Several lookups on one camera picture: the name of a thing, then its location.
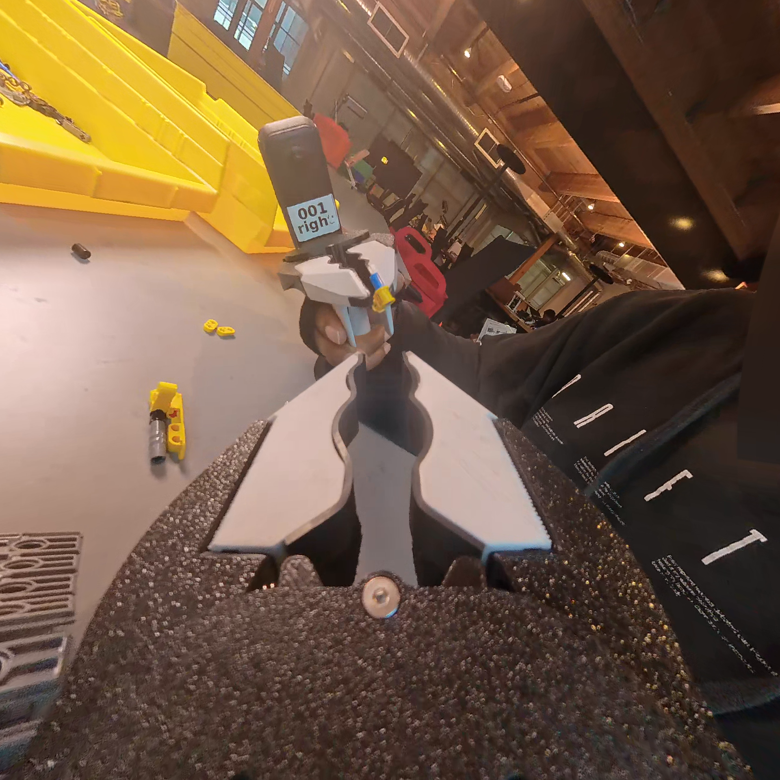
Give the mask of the yellow plastic bin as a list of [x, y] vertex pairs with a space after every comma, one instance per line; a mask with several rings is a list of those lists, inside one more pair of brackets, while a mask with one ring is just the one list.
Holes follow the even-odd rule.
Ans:
[[269, 122], [298, 116], [297, 110], [181, 3], [168, 58], [201, 84], [198, 107], [229, 142], [218, 200], [203, 218], [246, 254], [289, 251], [293, 241], [258, 133]]
[[179, 220], [219, 196], [227, 141], [78, 2], [2, 2], [2, 62], [85, 132], [8, 97], [2, 203]]

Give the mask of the yellow grey bricks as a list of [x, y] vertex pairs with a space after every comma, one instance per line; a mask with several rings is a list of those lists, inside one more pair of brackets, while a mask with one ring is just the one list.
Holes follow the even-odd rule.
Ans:
[[34, 93], [29, 83], [16, 76], [5, 63], [1, 63], [1, 95], [2, 101], [6, 99], [20, 108], [31, 108], [35, 112], [53, 119], [64, 130], [83, 143], [92, 143], [92, 137], [88, 132], [82, 130], [69, 116]]

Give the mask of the yellow brick piece grey axle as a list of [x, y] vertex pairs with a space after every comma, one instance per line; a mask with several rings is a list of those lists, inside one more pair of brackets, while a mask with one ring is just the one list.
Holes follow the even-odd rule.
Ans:
[[164, 463], [169, 455], [186, 456], [183, 397], [176, 384], [161, 381], [149, 395], [149, 460]]

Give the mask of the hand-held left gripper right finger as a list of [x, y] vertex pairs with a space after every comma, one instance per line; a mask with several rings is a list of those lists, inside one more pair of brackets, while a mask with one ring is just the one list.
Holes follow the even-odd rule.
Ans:
[[551, 538], [499, 435], [498, 417], [414, 353], [410, 401], [422, 415], [412, 492], [434, 525], [482, 557], [551, 550]]

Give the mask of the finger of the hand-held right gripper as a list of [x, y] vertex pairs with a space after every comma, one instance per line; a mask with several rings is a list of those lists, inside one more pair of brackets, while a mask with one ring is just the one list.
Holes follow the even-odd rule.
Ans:
[[[375, 315], [376, 322], [385, 328], [385, 333], [388, 337], [392, 337], [395, 331], [395, 310], [398, 301], [403, 299], [403, 294], [410, 285], [410, 279], [395, 247], [382, 243], [378, 239], [369, 239], [364, 243], [364, 264], [369, 276], [369, 310]], [[388, 307], [385, 313], [381, 314], [372, 310], [372, 299], [375, 290], [371, 284], [370, 274], [373, 271], [381, 275], [385, 285], [391, 288], [395, 297], [395, 304], [392, 307]]]
[[330, 305], [344, 326], [350, 346], [356, 346], [356, 336], [370, 331], [367, 307], [371, 290], [353, 268], [342, 267], [331, 259], [284, 261], [281, 284], [284, 289], [298, 289], [308, 299]]

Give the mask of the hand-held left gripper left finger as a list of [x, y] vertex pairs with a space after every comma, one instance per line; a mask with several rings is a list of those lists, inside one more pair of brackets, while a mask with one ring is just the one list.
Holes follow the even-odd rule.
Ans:
[[357, 375], [351, 355], [268, 421], [210, 539], [211, 553], [286, 557], [347, 502], [356, 434]]

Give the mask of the person's right forearm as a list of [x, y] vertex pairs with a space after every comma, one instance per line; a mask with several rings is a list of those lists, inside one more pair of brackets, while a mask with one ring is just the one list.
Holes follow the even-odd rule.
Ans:
[[402, 303], [381, 367], [400, 370], [403, 353], [414, 353], [517, 427], [558, 393], [578, 414], [613, 403], [619, 415], [656, 422], [739, 375], [756, 299], [728, 288], [629, 292], [481, 344]]

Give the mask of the person's right hand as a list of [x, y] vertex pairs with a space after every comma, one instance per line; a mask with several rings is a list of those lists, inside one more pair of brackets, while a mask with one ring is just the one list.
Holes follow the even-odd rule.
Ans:
[[362, 355], [366, 370], [372, 371], [392, 347], [382, 325], [372, 327], [366, 335], [356, 336], [356, 346], [353, 346], [332, 306], [309, 299], [304, 299], [300, 310], [299, 334], [303, 343], [317, 355], [314, 366], [316, 379], [353, 354]]

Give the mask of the grey desk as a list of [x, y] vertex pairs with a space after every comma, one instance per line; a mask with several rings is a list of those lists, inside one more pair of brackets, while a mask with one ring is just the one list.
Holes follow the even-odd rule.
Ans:
[[[281, 257], [202, 219], [2, 205], [2, 532], [82, 535], [73, 647], [163, 509], [314, 381]], [[80, 243], [89, 262], [74, 258]], [[202, 329], [235, 328], [233, 338]], [[186, 456], [149, 460], [149, 395], [183, 397]]]

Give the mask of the yellow tracked brick vehicle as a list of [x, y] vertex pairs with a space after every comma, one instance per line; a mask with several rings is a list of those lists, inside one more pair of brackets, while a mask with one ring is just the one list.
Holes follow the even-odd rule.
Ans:
[[1, 772], [19, 764], [56, 701], [76, 618], [82, 536], [1, 537]]

